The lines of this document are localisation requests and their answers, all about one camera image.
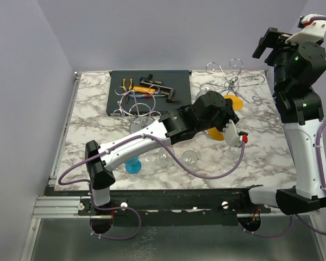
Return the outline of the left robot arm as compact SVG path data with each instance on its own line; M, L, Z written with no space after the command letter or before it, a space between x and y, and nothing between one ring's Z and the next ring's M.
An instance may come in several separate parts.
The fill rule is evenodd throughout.
M91 209L98 215L109 210L110 186L115 182L113 170L143 153L190 140L197 133L212 128L222 132L229 146L241 146L242 139L235 125L239 121L236 111L242 108L238 97L208 91L194 104L170 110L127 137L102 145L89 141L85 145L85 159L90 159L86 168L93 195Z

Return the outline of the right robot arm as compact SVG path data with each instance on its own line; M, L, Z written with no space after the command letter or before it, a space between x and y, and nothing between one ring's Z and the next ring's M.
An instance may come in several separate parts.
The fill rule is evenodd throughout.
M251 213L260 204L279 208L286 215L326 207L326 161L321 128L325 123L320 96L312 85L326 70L323 40L303 40L292 45L290 34L270 27L252 57L274 68L274 102L296 169L292 188L251 187L239 199L240 209Z

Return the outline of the tall chrome glass rack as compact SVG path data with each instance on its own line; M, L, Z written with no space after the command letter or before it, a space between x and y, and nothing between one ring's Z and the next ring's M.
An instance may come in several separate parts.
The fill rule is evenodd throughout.
M265 77L260 75L260 74L255 74L255 75L251 75L251 79L252 80L257 80L256 83L254 84L247 84L247 85L240 85L239 84L239 77L241 75L242 69L244 67L243 65L243 61L239 58L234 58L232 60L229 61L229 66L232 68L235 68L238 64L240 65L240 68L237 72L237 74L235 76L233 76L232 78L228 79L224 73L224 70L222 69L221 65L216 63L216 62L209 62L208 64L206 64L205 69L206 72L208 74L214 74L215 73L215 66L218 67L218 69L220 70L220 72L222 73L223 78L225 79L225 83L223 85L217 85L217 84L213 84L210 83L211 85L213 85L215 87L215 91L217 88L221 88L220 94L230 94L230 95L235 95L241 99L243 99L246 103L258 107L260 105L262 105L263 103L263 99L258 96L258 95L253 95L252 96L252 102L250 102L249 100L247 100L244 96L242 96L239 93L239 88L245 88L245 87L250 87L250 86L259 86L261 84L263 84L265 82Z

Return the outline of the yellow plastic goblet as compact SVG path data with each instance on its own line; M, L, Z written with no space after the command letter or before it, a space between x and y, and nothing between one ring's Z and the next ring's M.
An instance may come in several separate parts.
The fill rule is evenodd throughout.
M235 96L235 95L227 94L227 95L224 95L223 97L225 99L232 100L232 107L233 107L234 111L241 110L243 108L243 106L244 106L242 100L239 97ZM217 140L217 141L223 141L224 140L223 134L220 131L218 131L216 127L208 129L207 133L208 133L208 135L209 135L209 137L211 139L214 139L214 140Z

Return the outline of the ribbed clear wine glass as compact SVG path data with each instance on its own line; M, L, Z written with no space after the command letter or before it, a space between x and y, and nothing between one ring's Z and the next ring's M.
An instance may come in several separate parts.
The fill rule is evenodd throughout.
M209 83L202 84L199 87L199 92L196 95L196 100L201 96L206 94L208 91L215 91L215 87Z

